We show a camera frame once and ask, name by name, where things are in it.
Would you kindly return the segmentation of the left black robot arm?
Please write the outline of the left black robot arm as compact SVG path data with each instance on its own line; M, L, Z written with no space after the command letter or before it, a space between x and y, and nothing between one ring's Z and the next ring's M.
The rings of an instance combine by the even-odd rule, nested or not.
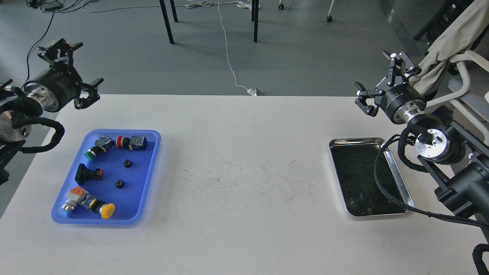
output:
M38 56L49 63L47 70L26 81L23 87L11 85L12 80L1 84L1 183L8 181L10 174L5 167L17 152L46 152L61 141L64 127L57 121L42 117L43 112L58 112L70 102L80 110L100 99L97 87L103 78L90 84L84 83L73 66L73 53L82 45L82 42L73 44L59 39L49 47L40 47ZM55 130L50 143L45 146L24 146L34 124Z

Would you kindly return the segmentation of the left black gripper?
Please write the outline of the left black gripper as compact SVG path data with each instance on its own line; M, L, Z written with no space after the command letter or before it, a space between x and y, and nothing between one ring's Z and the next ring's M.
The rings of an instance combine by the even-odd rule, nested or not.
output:
M74 107L81 110L100 99L97 87L104 78L97 78L90 84L81 83L80 75L74 70L73 52L83 45L59 39L49 47L39 47L38 57L49 63L50 68L29 80L24 91L28 97L36 99L44 111L58 112L73 99ZM88 96L80 97L81 91Z

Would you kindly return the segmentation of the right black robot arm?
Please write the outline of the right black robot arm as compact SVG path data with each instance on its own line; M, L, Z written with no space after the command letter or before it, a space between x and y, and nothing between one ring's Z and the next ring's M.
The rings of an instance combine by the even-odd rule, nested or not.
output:
M373 89L356 82L356 105L369 116L382 110L393 124L405 124L381 151L398 141L398 157L410 169L430 174L438 188L435 195L452 215L416 209L396 199L374 180L384 196L395 205L439 220L488 229L487 222L472 220L475 214L488 221L488 146L456 122L445 107L433 114L424 112L426 99L409 83L421 73L405 52L383 52L389 60L384 77Z

